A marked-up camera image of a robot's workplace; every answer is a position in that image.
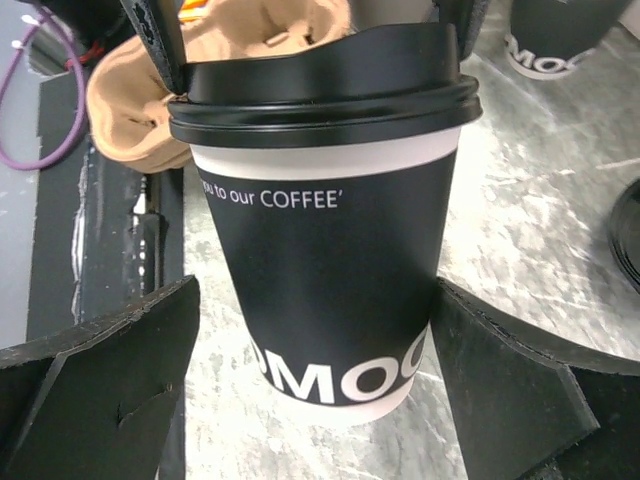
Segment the stone countertop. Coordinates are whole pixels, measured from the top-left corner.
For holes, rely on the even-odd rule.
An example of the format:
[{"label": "stone countertop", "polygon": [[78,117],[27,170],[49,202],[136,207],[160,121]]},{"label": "stone countertop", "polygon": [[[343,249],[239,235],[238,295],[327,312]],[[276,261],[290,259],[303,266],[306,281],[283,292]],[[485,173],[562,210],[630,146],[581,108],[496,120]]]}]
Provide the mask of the stone countertop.
[{"label": "stone countertop", "polygon": [[[464,73],[485,114],[464,128],[440,274],[527,322],[640,360],[640,297],[605,235],[640,176],[640,44],[615,27],[578,73],[520,77],[495,0]],[[186,268],[202,285],[187,376],[189,479],[466,480],[430,340],[409,398],[378,422],[300,427],[275,416],[194,168],[186,171]]]}]

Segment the black coffee cup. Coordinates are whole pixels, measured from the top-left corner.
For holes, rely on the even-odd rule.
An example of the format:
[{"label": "black coffee cup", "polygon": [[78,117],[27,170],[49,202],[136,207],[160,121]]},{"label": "black coffee cup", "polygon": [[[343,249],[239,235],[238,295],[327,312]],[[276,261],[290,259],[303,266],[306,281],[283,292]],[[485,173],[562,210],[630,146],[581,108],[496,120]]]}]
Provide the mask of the black coffee cup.
[{"label": "black coffee cup", "polygon": [[189,143],[266,379],[325,425],[375,420],[420,365],[460,129],[450,25],[188,64]]},{"label": "black coffee cup", "polygon": [[520,74],[555,80],[591,55],[633,0],[513,0],[507,59]]}]

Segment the gray surface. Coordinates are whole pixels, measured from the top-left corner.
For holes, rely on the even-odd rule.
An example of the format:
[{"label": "gray surface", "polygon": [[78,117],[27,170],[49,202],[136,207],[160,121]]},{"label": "gray surface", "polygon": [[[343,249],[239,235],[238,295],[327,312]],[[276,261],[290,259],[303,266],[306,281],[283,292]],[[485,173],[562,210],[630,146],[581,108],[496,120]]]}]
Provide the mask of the gray surface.
[{"label": "gray surface", "polygon": [[[463,132],[441,274],[578,343],[640,360],[640,297],[608,252],[604,222],[640,175],[640,47],[615,28],[573,77],[539,83],[507,65],[494,2],[466,73],[485,115]],[[215,229],[187,170],[186,262],[203,289],[187,377],[189,478],[465,480],[433,344],[410,397],[344,431],[276,414]]]},{"label": "gray surface", "polygon": [[[31,7],[3,2],[0,10],[0,70],[4,73],[27,25],[21,15]],[[40,153],[36,137],[41,77],[24,63],[13,78],[0,109],[0,142],[14,159],[32,162]],[[0,348],[24,342],[38,174],[0,164]]]}]

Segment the granite table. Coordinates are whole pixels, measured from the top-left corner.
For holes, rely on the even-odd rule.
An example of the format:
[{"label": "granite table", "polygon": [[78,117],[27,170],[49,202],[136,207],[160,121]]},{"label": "granite table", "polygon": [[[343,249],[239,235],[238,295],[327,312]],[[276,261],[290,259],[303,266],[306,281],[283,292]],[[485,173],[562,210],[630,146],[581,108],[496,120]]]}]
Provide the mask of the granite table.
[{"label": "granite table", "polygon": [[[557,335],[640,360],[640,297],[608,250],[605,223],[640,176],[640,44],[615,27],[561,81],[520,77],[495,0],[463,71],[485,114],[463,130],[440,275]],[[465,480],[434,346],[408,399],[378,422],[300,427],[260,378],[197,173],[185,172],[186,270],[202,284],[187,375],[193,480]]]}]

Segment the round black object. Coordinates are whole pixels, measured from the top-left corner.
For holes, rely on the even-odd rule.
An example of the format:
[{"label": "round black object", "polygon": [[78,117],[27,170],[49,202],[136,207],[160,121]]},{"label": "round black object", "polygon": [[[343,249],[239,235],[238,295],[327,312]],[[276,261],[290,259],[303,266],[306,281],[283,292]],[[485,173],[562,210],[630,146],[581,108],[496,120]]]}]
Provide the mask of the round black object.
[{"label": "round black object", "polygon": [[172,135],[229,148],[345,145],[422,135],[482,114],[460,74],[455,29],[418,23],[365,30],[306,52],[192,63],[169,104]]},{"label": "round black object", "polygon": [[625,190],[613,207],[609,246],[618,266],[640,293],[640,178]]}]

